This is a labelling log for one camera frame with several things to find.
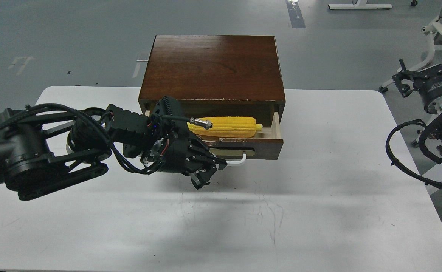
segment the chair wheel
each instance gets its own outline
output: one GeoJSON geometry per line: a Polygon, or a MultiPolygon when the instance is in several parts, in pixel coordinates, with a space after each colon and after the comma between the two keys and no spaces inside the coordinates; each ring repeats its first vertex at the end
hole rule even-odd
{"type": "Polygon", "coordinates": [[[416,140],[414,140],[414,141],[411,142],[411,146],[413,148],[418,148],[419,147],[419,143],[416,140]]]}
{"type": "Polygon", "coordinates": [[[378,91],[379,91],[380,93],[385,93],[385,92],[387,91],[387,87],[382,87],[382,86],[380,86],[380,87],[378,88],[378,91]]]}

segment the metal connector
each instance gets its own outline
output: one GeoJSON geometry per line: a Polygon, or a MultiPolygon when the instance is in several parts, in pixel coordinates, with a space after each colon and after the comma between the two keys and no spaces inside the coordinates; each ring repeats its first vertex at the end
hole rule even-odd
{"type": "Polygon", "coordinates": [[[210,128],[212,128],[212,122],[209,121],[209,120],[204,121],[204,120],[201,120],[201,119],[191,118],[191,119],[190,119],[190,123],[191,123],[191,124],[194,124],[194,125],[196,125],[196,126],[201,126],[201,127],[203,127],[204,129],[210,129],[210,128]]]}

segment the drawer front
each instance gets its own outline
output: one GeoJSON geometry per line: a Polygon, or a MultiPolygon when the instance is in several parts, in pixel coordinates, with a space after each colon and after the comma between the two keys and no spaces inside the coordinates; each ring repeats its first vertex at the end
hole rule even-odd
{"type": "Polygon", "coordinates": [[[276,160],[283,147],[283,139],[242,139],[242,138],[220,138],[217,142],[207,142],[212,153],[223,159],[239,159],[239,156],[228,156],[228,150],[247,150],[247,159],[276,160]],[[216,149],[225,150],[223,155],[218,155],[216,149]]]}

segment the drawer handle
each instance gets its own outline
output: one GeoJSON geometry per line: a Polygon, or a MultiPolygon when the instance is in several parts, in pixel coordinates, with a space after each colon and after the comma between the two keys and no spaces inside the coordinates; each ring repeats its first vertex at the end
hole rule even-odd
{"type": "Polygon", "coordinates": [[[226,161],[228,166],[241,166],[246,162],[246,152],[243,152],[243,158],[236,161],[226,161]]]}

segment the plastic corn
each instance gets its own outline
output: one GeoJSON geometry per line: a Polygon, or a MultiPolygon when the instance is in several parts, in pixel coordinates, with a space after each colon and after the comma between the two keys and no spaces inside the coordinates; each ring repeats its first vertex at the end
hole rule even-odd
{"type": "Polygon", "coordinates": [[[202,120],[210,120],[212,122],[211,129],[204,129],[200,126],[189,124],[189,129],[194,134],[225,138],[250,138],[263,128],[262,125],[256,124],[253,117],[205,117],[202,120]]]}

